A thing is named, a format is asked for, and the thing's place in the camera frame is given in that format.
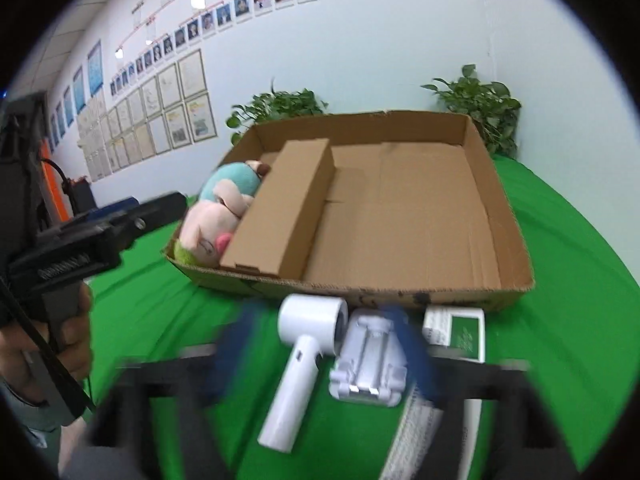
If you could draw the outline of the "white folding phone stand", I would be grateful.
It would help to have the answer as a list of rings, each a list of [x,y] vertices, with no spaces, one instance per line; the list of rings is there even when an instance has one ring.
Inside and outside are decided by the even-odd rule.
[[[332,398],[394,408],[402,399],[407,378],[407,360],[393,321],[373,310],[352,312],[329,374]]]

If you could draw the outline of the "white hair dryer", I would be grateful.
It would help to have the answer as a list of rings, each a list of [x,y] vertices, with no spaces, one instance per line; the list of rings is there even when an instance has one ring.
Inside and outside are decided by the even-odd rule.
[[[292,294],[283,299],[278,335],[292,350],[257,438],[264,448],[280,453],[294,448],[319,363],[340,352],[347,320],[347,304],[340,297]]]

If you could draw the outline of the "long brown cardboard box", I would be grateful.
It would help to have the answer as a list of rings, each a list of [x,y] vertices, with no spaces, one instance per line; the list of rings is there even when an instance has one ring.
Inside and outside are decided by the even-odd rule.
[[[301,278],[334,171],[329,140],[286,142],[221,266],[281,280]]]

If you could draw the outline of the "pink pig plush toy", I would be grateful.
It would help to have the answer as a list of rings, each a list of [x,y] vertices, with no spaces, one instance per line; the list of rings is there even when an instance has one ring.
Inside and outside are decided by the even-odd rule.
[[[219,166],[186,212],[174,258],[187,266],[216,268],[271,167],[260,160]]]

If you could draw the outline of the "white green printed box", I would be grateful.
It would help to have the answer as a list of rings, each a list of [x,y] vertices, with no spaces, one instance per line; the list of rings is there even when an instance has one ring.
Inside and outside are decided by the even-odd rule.
[[[485,313],[477,308],[429,307],[422,333],[429,344],[441,346],[452,358],[484,363],[486,354]],[[462,455],[458,477],[469,477],[476,447],[483,401],[467,400],[463,410]],[[424,400],[416,387],[407,396],[396,434],[380,473],[382,479],[413,479],[431,445],[440,411]]]

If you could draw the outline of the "large shallow cardboard tray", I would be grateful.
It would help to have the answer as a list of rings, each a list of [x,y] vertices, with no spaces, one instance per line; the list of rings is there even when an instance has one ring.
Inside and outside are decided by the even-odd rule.
[[[521,229],[472,120],[392,110],[267,122],[226,162],[272,167],[285,143],[326,139],[335,166],[304,274],[298,280],[187,266],[197,285],[281,299],[340,296],[353,306],[514,304],[535,283]]]

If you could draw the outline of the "green tablecloth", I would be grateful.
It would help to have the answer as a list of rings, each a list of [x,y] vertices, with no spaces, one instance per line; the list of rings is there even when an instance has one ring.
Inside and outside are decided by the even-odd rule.
[[[498,175],[533,261],[535,286],[486,318],[486,358],[523,360],[585,468],[622,416],[639,375],[639,287],[604,238],[564,198],[514,160]],[[137,241],[122,265],[92,281],[92,392],[107,393],[127,361],[161,361],[212,340],[238,300],[199,288],[169,263],[170,229]],[[317,382],[290,454],[257,436],[288,348],[276,307],[262,311],[235,383],[209,412],[221,453],[240,479],[374,479],[397,429],[399,408],[344,403]]]

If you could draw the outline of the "grey jacket sleeve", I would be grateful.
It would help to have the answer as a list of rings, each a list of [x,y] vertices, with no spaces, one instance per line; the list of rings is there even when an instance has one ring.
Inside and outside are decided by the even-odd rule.
[[[35,448],[53,451],[60,446],[61,426],[54,419],[50,406],[37,406],[26,402],[4,379],[1,381],[1,394]]]

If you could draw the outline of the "left potted green plant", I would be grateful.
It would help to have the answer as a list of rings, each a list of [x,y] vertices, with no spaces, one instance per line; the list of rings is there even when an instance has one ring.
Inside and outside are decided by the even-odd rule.
[[[254,94],[245,104],[232,105],[230,115],[226,119],[226,126],[232,131],[231,145],[238,144],[244,133],[253,126],[297,117],[324,115],[328,109],[329,103],[320,99],[312,90],[277,90],[272,80],[267,92]]]

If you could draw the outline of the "potted green plant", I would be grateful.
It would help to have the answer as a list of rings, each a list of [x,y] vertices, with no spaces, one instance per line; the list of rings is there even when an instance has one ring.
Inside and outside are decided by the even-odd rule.
[[[329,103],[320,99],[312,90],[277,90],[272,80],[267,92],[254,94],[245,104],[232,105],[230,115],[226,119],[226,126],[232,131],[231,145],[238,144],[244,133],[253,126],[297,117],[324,115],[328,109]]]
[[[516,156],[522,103],[503,82],[483,82],[476,65],[465,64],[457,79],[434,77],[421,88],[436,96],[442,110],[469,116],[491,155]]]

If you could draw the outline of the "right potted green plant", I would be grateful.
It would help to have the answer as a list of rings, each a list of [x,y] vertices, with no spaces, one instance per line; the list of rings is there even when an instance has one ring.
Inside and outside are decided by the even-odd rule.
[[[436,96],[442,110],[469,116],[491,155],[516,156],[522,103],[503,82],[483,82],[476,65],[465,64],[457,79],[434,77],[421,88]]]

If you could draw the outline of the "staff photo row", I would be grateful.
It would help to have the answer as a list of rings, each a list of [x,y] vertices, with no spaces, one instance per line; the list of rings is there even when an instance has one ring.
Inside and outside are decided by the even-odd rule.
[[[251,18],[316,0],[220,0],[213,3],[206,0],[192,1],[198,5],[192,10],[192,15],[167,32],[160,34],[154,28],[156,13],[134,25],[136,32],[140,29],[145,31],[144,45],[138,52],[129,54],[123,47],[116,50],[118,64],[107,86],[108,94],[112,98],[134,84],[165,58],[170,58],[190,44],[196,44]]]

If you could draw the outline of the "framed certificates on wall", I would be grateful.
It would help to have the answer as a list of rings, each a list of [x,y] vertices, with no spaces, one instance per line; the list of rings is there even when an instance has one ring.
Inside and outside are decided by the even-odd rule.
[[[217,136],[200,49],[137,81],[118,76],[110,92],[114,106],[99,92],[77,117],[77,145],[92,182]]]

